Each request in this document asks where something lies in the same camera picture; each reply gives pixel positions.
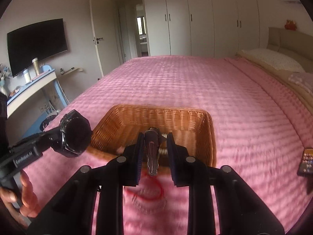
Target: pink quilt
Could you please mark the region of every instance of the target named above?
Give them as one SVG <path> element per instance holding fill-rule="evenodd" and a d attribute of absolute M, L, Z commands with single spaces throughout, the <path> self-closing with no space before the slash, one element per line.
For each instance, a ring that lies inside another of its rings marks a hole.
<path fill-rule="evenodd" d="M 93 129 L 112 106 L 121 103 L 208 111 L 215 129 L 217 167 L 232 166 L 285 231 L 308 205 L 312 195 L 306 194 L 306 179 L 296 172 L 304 147 L 313 147 L 313 117 L 292 91 L 246 59 L 133 59 L 77 97 L 49 128 L 76 109 Z M 67 159 L 50 149 L 26 172 L 44 206 L 80 166 L 104 164 L 89 153 Z M 170 176 L 157 179 L 159 186 L 145 178 L 138 187 L 150 188 L 152 194 L 164 191 L 163 199 L 149 206 L 125 191 L 126 235 L 186 234 L 188 189 L 176 188 Z"/>

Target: wicker basket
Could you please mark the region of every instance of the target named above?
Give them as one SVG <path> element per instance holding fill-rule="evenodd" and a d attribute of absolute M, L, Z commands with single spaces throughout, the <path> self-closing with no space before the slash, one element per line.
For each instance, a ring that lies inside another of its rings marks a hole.
<path fill-rule="evenodd" d="M 216 165 L 212 118 L 203 110 L 117 105 L 93 130 L 88 151 L 97 157 L 115 158 L 117 149 L 136 143 L 139 132 L 157 127 L 172 132 L 175 143 L 208 166 Z M 161 166 L 168 166 L 160 161 Z"/>

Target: fingernail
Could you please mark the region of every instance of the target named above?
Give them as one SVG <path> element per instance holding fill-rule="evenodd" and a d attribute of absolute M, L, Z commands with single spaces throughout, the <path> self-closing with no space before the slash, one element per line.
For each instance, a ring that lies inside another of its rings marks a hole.
<path fill-rule="evenodd" d="M 10 193 L 10 199 L 16 201 L 16 196 L 14 193 Z"/>

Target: beige headboard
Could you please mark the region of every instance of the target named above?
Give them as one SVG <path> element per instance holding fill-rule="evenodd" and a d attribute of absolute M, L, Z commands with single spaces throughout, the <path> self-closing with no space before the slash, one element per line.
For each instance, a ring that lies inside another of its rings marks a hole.
<path fill-rule="evenodd" d="M 295 59 L 313 73 L 313 37 L 297 31 L 269 27 L 267 48 Z"/>

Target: black flat screen tv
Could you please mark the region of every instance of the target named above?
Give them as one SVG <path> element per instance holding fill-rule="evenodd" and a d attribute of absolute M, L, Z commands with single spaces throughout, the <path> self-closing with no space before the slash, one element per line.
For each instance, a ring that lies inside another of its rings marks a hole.
<path fill-rule="evenodd" d="M 63 18 L 35 23 L 7 34 L 7 49 L 12 75 L 67 50 Z"/>

